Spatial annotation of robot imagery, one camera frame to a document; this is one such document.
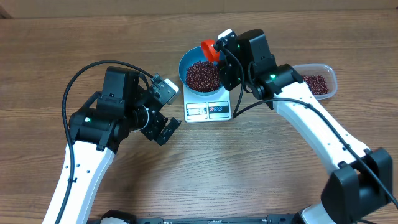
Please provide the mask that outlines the red measuring scoop blue handle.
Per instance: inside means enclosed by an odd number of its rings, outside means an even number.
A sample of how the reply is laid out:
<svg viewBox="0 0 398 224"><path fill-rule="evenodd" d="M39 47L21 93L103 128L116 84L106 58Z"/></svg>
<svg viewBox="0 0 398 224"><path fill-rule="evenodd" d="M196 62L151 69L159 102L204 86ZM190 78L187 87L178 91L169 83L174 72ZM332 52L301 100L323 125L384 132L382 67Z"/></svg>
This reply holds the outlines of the red measuring scoop blue handle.
<svg viewBox="0 0 398 224"><path fill-rule="evenodd" d="M219 62L220 61L220 53L217 52L214 48L216 44L215 40L207 39L201 42L201 49L209 62Z"/></svg>

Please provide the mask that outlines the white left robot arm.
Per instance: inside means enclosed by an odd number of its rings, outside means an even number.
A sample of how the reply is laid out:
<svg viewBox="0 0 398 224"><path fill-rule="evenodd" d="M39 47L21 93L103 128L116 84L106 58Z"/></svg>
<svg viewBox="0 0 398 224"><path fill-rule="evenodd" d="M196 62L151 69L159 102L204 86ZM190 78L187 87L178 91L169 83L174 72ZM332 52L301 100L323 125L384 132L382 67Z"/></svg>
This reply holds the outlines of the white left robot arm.
<svg viewBox="0 0 398 224"><path fill-rule="evenodd" d="M178 94L178 86L159 74L148 80L136 70L108 67L103 89L64 119L65 160L43 222L86 223L121 141L139 131L161 146L180 126L160 112Z"/></svg>

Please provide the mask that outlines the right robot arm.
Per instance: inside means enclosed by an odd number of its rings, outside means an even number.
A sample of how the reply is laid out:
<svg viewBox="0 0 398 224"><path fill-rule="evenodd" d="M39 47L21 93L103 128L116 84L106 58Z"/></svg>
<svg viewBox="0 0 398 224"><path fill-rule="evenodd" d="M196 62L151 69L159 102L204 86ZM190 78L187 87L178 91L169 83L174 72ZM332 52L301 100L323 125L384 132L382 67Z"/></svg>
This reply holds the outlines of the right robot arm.
<svg viewBox="0 0 398 224"><path fill-rule="evenodd" d="M321 200L299 211L292 223L357 223L389 204L393 163L385 149L375 151L350 135L310 91L292 66L278 65L260 29L221 33L210 45L222 53L218 70L227 90L240 87L284 117L306 140L329 176Z"/></svg>

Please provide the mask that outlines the red beans in bowl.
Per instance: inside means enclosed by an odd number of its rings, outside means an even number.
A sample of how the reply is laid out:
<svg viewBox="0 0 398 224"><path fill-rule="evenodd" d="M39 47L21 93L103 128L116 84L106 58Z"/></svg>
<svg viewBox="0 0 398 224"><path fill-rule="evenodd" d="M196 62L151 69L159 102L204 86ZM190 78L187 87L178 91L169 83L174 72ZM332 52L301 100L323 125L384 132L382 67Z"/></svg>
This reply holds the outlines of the red beans in bowl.
<svg viewBox="0 0 398 224"><path fill-rule="evenodd" d="M215 91L221 86L217 66L208 61L191 65L187 69L185 82L190 89L202 93Z"/></svg>

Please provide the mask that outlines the white kitchen scale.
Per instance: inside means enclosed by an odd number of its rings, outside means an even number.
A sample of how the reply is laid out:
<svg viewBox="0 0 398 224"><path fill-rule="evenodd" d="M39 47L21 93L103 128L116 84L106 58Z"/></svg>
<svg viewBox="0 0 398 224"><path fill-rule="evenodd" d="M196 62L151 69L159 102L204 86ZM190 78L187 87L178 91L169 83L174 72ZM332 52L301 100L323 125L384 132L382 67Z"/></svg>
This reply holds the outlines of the white kitchen scale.
<svg viewBox="0 0 398 224"><path fill-rule="evenodd" d="M229 91L223 86L202 93L183 88L184 118L187 123L228 121L232 117Z"/></svg>

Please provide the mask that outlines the blue bowl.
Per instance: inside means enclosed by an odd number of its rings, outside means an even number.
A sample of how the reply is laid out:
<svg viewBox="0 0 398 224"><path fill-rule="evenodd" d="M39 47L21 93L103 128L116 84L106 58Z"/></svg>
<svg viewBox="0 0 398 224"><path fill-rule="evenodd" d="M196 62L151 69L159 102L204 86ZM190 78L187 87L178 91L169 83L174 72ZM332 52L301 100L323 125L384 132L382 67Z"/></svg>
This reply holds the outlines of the blue bowl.
<svg viewBox="0 0 398 224"><path fill-rule="evenodd" d="M205 61L207 61L207 59L204 56L201 47L194 47L183 55L179 63L178 72L180 75L181 82L185 87L188 88L185 82L187 69L196 62L205 62Z"/></svg>

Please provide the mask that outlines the clear plastic container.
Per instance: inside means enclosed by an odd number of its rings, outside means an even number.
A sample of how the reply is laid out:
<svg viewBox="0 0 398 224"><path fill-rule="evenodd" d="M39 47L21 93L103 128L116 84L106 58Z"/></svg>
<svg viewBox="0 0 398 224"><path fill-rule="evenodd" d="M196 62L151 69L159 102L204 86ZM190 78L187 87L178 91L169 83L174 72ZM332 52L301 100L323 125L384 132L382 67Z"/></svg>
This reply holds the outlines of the clear plastic container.
<svg viewBox="0 0 398 224"><path fill-rule="evenodd" d="M325 64L312 63L294 65L317 100L331 98L338 89L334 70Z"/></svg>

